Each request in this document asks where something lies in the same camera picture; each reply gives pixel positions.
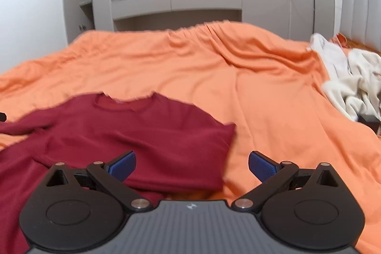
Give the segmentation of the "cream white garment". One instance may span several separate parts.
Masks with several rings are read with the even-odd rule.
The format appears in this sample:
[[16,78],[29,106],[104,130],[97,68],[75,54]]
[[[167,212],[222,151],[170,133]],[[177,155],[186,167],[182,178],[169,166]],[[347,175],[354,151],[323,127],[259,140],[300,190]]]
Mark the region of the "cream white garment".
[[329,79],[322,89],[330,103],[345,117],[357,121],[361,115],[380,119],[380,56],[375,52],[350,49],[313,34],[309,50],[318,53]]

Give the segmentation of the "dark grey box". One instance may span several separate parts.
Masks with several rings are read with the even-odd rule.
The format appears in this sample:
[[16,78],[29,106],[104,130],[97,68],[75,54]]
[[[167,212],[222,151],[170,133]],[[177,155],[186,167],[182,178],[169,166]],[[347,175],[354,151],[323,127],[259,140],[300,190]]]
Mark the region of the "dark grey box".
[[358,114],[358,122],[369,127],[376,135],[380,128],[380,120],[374,115]]

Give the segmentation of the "dark red sweater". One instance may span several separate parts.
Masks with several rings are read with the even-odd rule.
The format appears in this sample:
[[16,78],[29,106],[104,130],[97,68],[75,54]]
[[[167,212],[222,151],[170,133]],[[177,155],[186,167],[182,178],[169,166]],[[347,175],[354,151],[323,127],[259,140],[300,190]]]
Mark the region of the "dark red sweater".
[[136,169],[125,184],[151,202],[210,194],[223,188],[234,132],[234,124],[157,93],[129,102],[85,94],[3,122],[2,134],[23,140],[1,151],[1,252],[28,249],[19,213],[55,163],[84,168],[133,151]]

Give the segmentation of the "orange bed sheet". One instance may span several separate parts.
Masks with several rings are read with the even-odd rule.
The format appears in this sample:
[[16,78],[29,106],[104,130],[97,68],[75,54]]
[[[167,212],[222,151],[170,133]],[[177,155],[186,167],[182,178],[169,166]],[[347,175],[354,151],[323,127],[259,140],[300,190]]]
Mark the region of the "orange bed sheet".
[[238,127],[217,198],[258,180],[256,149],[303,168],[330,162],[366,216],[362,253],[380,252],[380,139],[326,98],[324,64],[306,43],[229,21],[157,32],[88,31],[69,47],[1,75],[1,111],[17,120],[71,96],[104,91],[133,99],[157,91]]

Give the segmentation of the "wooden padded headboard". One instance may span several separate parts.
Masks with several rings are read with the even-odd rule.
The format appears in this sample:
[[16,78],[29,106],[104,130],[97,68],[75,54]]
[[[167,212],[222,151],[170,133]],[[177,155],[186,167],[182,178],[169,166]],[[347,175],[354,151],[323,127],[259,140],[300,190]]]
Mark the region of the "wooden padded headboard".
[[340,34],[350,47],[380,53],[380,0],[342,0]]

